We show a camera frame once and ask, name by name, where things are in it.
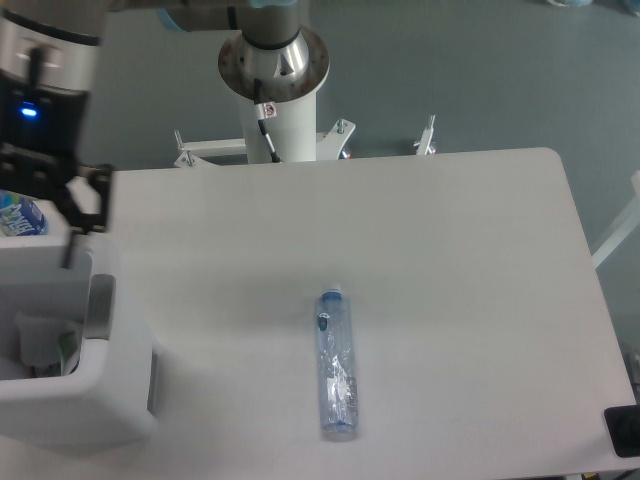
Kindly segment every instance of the plastic water bottle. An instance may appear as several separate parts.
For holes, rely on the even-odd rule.
[[[45,235],[47,219],[32,200],[0,190],[0,230],[7,237]]]
[[[326,432],[352,432],[358,425],[358,390],[351,342],[349,300],[339,285],[316,301],[320,423]]]

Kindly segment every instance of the white pole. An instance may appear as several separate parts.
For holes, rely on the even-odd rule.
[[[593,245],[594,253],[591,258],[596,268],[640,225],[640,171],[636,172],[631,180],[636,196]]]

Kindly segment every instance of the black object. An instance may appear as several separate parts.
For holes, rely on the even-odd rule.
[[[604,418],[616,454],[640,457],[640,405],[607,408]]]

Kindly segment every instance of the blue bottle cap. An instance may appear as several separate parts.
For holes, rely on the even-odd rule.
[[[342,300],[342,289],[340,284],[331,283],[324,289],[322,300]]]

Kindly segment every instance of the cable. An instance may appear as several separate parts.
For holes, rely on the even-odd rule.
[[[257,78],[253,81],[253,103],[254,105],[260,105],[260,89],[262,88],[262,82]],[[262,119],[258,120],[258,127],[260,128],[260,133],[264,137],[267,142],[267,148],[269,149],[269,155],[271,156],[271,161],[273,163],[282,163],[282,159],[276,153],[276,147],[271,140],[271,136],[267,131],[267,125],[265,121]]]

